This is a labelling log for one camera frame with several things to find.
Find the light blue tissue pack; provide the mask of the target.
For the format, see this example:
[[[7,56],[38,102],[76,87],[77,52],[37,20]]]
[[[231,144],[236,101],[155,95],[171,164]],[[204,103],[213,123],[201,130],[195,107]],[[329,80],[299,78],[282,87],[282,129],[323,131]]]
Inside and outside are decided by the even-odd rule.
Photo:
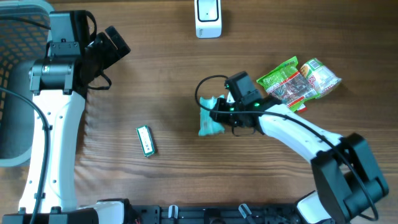
[[[200,104],[206,108],[213,109],[216,105],[217,98],[212,96],[209,99],[200,98]],[[213,121],[210,117],[210,112],[200,108],[200,130],[199,136],[209,136],[224,133],[225,128],[222,124]]]

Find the green snack bag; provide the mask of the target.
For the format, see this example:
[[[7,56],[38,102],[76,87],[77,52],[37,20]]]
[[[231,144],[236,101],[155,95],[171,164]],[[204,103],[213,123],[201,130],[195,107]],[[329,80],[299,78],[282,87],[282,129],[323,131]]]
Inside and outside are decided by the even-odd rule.
[[[306,101],[317,97],[316,91],[297,69],[297,65],[298,60],[294,56],[256,80],[268,95],[282,100],[291,111],[297,111]]]

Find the instant noodle cup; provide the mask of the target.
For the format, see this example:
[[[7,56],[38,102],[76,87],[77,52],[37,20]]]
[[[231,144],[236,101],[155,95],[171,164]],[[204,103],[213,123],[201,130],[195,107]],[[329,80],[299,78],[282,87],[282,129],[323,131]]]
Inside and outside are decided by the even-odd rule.
[[[342,81],[317,58],[310,59],[303,64],[300,68],[300,73],[316,91],[317,98],[329,94]]]

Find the green white gum box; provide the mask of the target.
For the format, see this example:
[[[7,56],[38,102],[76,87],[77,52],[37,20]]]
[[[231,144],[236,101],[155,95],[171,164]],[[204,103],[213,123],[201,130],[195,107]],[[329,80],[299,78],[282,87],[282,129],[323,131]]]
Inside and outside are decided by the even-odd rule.
[[[150,128],[146,125],[136,128],[136,132],[145,157],[155,154],[155,142]]]

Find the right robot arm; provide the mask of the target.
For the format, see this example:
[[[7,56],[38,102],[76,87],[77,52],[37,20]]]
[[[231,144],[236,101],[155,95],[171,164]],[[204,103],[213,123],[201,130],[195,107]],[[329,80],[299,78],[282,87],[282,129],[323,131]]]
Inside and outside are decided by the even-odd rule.
[[[376,221],[376,202],[389,186],[365,138],[326,131],[292,112],[274,96],[263,97],[246,72],[226,77],[227,98],[210,108],[213,121],[251,128],[275,138],[311,166],[316,189],[296,203],[304,223]]]

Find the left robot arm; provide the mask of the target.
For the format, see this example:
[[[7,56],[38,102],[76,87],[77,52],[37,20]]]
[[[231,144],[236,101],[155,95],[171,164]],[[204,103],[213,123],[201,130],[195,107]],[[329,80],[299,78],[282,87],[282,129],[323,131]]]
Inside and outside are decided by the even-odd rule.
[[[35,112],[29,173],[17,213],[4,223],[132,223],[127,199],[99,200],[79,207],[74,168],[78,129],[91,82],[130,49],[110,26],[97,31],[91,12],[53,11],[51,39],[29,70]]]

